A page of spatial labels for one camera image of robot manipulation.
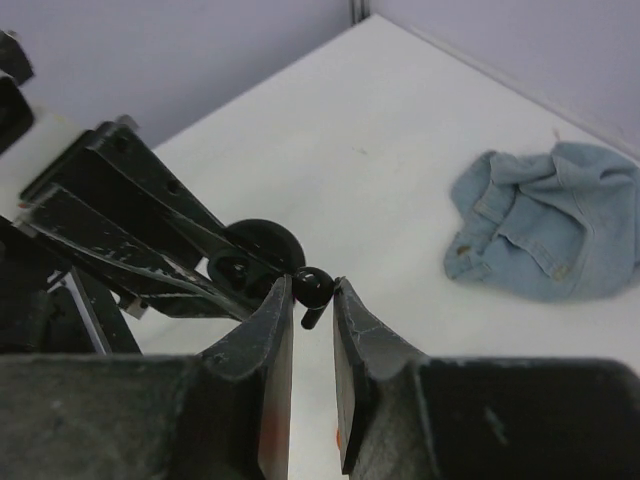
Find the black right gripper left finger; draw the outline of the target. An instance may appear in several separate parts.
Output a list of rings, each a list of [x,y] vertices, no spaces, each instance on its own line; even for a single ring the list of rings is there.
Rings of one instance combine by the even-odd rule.
[[[284,479],[293,295],[196,355],[8,355],[1,360],[5,479]]]

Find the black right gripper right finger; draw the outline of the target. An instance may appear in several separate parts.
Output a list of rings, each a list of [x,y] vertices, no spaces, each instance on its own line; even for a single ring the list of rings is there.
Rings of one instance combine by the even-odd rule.
[[[334,290],[342,472],[352,479],[635,479],[639,379],[598,358],[433,357]]]

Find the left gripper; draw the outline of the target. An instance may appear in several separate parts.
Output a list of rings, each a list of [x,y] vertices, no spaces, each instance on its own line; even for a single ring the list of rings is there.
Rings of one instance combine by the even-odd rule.
[[[22,200],[32,202],[19,225],[123,295],[172,318],[249,318],[194,269],[226,226],[132,129],[104,122],[76,135]],[[1,221],[2,354],[139,352],[107,287]]]

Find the black earbud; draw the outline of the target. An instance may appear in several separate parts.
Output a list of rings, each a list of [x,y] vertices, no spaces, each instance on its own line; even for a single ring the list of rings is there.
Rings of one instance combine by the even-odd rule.
[[[315,328],[333,298],[334,289],[334,279],[324,270],[310,266],[296,270],[293,295],[307,309],[301,320],[305,330]]]

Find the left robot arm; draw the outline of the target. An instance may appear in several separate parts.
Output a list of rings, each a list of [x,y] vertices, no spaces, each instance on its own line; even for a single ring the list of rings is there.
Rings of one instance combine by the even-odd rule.
[[[270,312],[289,272],[286,234],[221,223],[123,116],[83,130],[34,108],[33,67],[1,35],[1,351],[134,353],[125,323],[149,310],[226,318],[243,349],[291,346],[291,312]]]

